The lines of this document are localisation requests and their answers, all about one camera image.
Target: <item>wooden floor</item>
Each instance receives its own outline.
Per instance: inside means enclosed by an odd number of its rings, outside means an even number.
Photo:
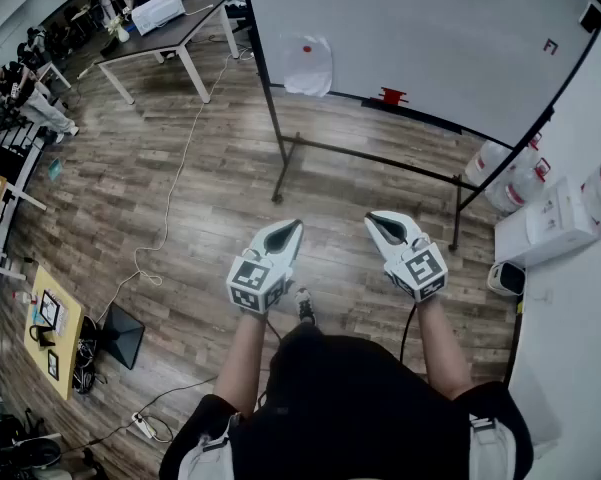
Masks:
[[[200,39],[217,33],[219,23]],[[244,36],[240,42],[245,43]],[[96,44],[74,55],[67,78],[76,79]],[[226,43],[190,44],[207,86],[217,78]],[[153,56],[114,64],[112,70],[136,98],[127,105],[97,67],[64,94],[80,135],[45,149],[28,191],[48,205],[45,213],[21,204],[9,255],[33,256],[97,317],[117,283],[134,272],[133,251],[159,243],[169,188],[181,161],[200,99],[181,63]],[[363,109],[358,101],[276,98],[283,131],[358,148],[446,174],[462,172],[479,147],[467,137],[405,118]],[[47,170],[59,158],[62,174]],[[383,275],[382,260],[363,224],[366,212],[395,210],[414,217],[437,241],[450,269],[444,293],[455,333],[481,382],[502,378],[509,357],[514,311],[487,291],[493,261],[495,217],[478,200],[462,218],[461,245],[452,238],[455,189],[396,168],[336,153],[299,148],[283,187],[284,204],[271,193],[281,168],[267,106],[253,60],[229,59],[211,103],[193,133],[171,201],[169,235],[159,252],[139,254],[140,266],[162,276],[162,286],[136,277],[117,303],[146,325],[135,368],[126,370],[102,353],[97,368],[106,384],[88,396],[62,402],[25,353],[25,308],[0,285],[0,392],[23,416],[25,407],[45,417],[50,430],[76,446],[130,421],[155,395],[217,374],[239,313],[229,304],[225,277],[236,254],[257,229],[300,218],[306,226],[296,263],[296,286],[312,292],[321,328],[381,343],[396,356],[411,301]],[[27,274],[33,281],[34,267]],[[270,320],[284,334],[296,319],[287,295]],[[263,368],[276,351],[267,331]],[[411,326],[407,364],[425,373],[417,321]],[[267,379],[262,372],[261,389]],[[212,390],[211,384],[162,398],[150,409],[174,430]],[[93,447],[111,478],[155,478],[166,445],[148,442],[131,427]]]

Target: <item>picture frame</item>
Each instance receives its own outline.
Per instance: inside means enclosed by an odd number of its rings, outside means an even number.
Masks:
[[[48,366],[47,371],[54,379],[59,380],[59,360],[58,356],[51,350],[48,352]]]
[[[54,329],[58,322],[58,314],[60,313],[60,304],[45,290],[40,301],[40,316]]]

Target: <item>sneaker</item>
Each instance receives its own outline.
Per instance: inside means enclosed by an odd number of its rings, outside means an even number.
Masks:
[[[313,312],[313,304],[311,303],[311,294],[306,288],[300,288],[294,297],[296,303],[296,311],[300,322],[311,320],[313,325],[316,325],[316,315]]]

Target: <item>whiteboard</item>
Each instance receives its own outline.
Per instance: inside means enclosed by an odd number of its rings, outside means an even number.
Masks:
[[[580,25],[600,0],[251,0],[272,84],[285,41],[323,36],[331,92],[379,98],[510,146],[551,104],[594,34]]]

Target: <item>whiteboard frame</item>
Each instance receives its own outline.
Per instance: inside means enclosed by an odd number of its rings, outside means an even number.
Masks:
[[[596,0],[596,1],[601,6],[601,0]],[[350,94],[344,94],[344,93],[338,93],[338,92],[332,92],[332,91],[329,92],[329,94],[334,95],[334,96],[361,100],[362,106],[364,106],[364,107],[372,107],[372,108],[376,108],[378,110],[382,110],[385,112],[390,112],[393,114],[398,114],[398,115],[402,115],[405,117],[409,117],[411,119],[422,121],[422,122],[425,122],[428,124],[433,124],[440,128],[444,128],[444,129],[459,133],[460,135],[462,134],[463,131],[466,131],[473,135],[481,137],[485,140],[489,140],[489,141],[498,143],[498,144],[506,147],[507,149],[510,149],[511,153],[494,170],[494,172],[481,185],[475,186],[470,183],[463,182],[462,174],[460,174],[460,173],[449,176],[446,174],[441,174],[441,173],[430,171],[427,169],[422,169],[422,168],[419,168],[419,167],[416,167],[416,166],[413,166],[410,164],[406,164],[403,162],[396,162],[396,161],[390,160],[388,158],[379,157],[376,155],[370,155],[370,154],[352,150],[349,148],[341,148],[341,147],[337,147],[337,146],[331,146],[328,144],[322,144],[322,143],[315,142],[315,141],[308,141],[306,139],[303,139],[300,136],[299,132],[296,133],[295,137],[288,137],[288,136],[282,135],[282,133],[280,131],[280,125],[278,122],[278,116],[277,116],[277,112],[276,112],[276,108],[275,108],[275,103],[273,101],[273,95],[271,94],[271,87],[283,87],[283,86],[280,84],[272,84],[271,83],[271,79],[269,77],[269,72],[267,69],[266,59],[264,56],[264,51],[262,49],[262,44],[260,41],[260,35],[258,33],[257,20],[255,17],[255,14],[253,12],[253,5],[252,5],[251,0],[246,0],[246,2],[247,2],[247,11],[249,14],[249,21],[250,21],[250,26],[251,26],[251,29],[249,31],[249,38],[251,40],[251,46],[253,48],[254,57],[256,60],[257,67],[258,67],[258,74],[259,74],[260,80],[262,82],[265,99],[267,101],[267,107],[269,108],[271,122],[273,124],[273,128],[276,133],[276,139],[278,141],[278,146],[280,148],[280,155],[282,156],[282,161],[283,161],[282,171],[280,173],[278,181],[276,182],[276,186],[274,188],[271,200],[276,204],[280,204],[283,201],[282,195],[280,194],[280,189],[281,189],[284,177],[286,175],[287,169],[289,167],[289,164],[291,162],[291,157],[293,155],[296,145],[303,145],[303,146],[308,146],[308,147],[325,149],[325,150],[329,150],[329,151],[335,151],[338,153],[348,154],[348,155],[356,156],[359,158],[365,158],[367,160],[380,162],[380,163],[383,163],[386,165],[392,165],[394,167],[399,167],[399,168],[402,168],[402,169],[405,169],[405,170],[408,170],[411,172],[416,172],[418,174],[422,174],[424,176],[429,176],[431,178],[445,181],[447,183],[450,183],[450,184],[456,186],[457,199],[456,199],[454,236],[453,236],[453,243],[449,245],[449,249],[451,249],[452,251],[455,251],[458,248],[460,213],[462,212],[462,210],[464,210],[464,208],[466,208],[476,197],[478,197],[478,195],[480,195],[480,193],[482,193],[493,182],[493,180],[495,180],[495,178],[502,171],[504,171],[509,166],[509,164],[511,162],[513,162],[513,160],[515,160],[515,158],[518,156],[518,154],[535,137],[535,135],[542,129],[542,127],[547,123],[547,121],[549,121],[549,119],[553,115],[553,106],[555,105],[555,102],[558,100],[558,98],[560,98],[560,96],[562,95],[564,90],[571,83],[571,80],[573,79],[575,74],[578,72],[578,70],[582,66],[582,63],[587,58],[589,52],[591,51],[591,48],[595,44],[595,42],[598,38],[598,35],[600,34],[600,31],[601,31],[601,23],[600,23],[600,26],[591,33],[589,43],[585,47],[582,55],[580,56],[580,58],[574,65],[572,71],[569,73],[569,75],[565,79],[562,86],[559,88],[556,95],[551,99],[551,101],[549,102],[547,107],[540,114],[540,116],[536,119],[536,121],[530,124],[529,130],[520,138],[520,140],[518,141],[518,143],[515,146],[510,146],[508,144],[505,144],[505,143],[495,139],[494,137],[490,137],[483,133],[477,132],[475,130],[468,129],[457,123],[445,121],[444,119],[441,119],[439,117],[436,117],[436,116],[433,116],[430,114],[426,114],[423,112],[419,112],[419,111],[416,111],[413,109],[409,109],[406,107],[399,107],[397,105],[388,105],[386,103],[373,101],[371,98],[366,99],[366,98],[362,98],[357,95],[350,95]],[[284,146],[285,142],[288,142],[291,144],[291,147],[289,148],[288,152]],[[472,192],[464,200],[462,199],[462,189],[463,188],[468,189]]]

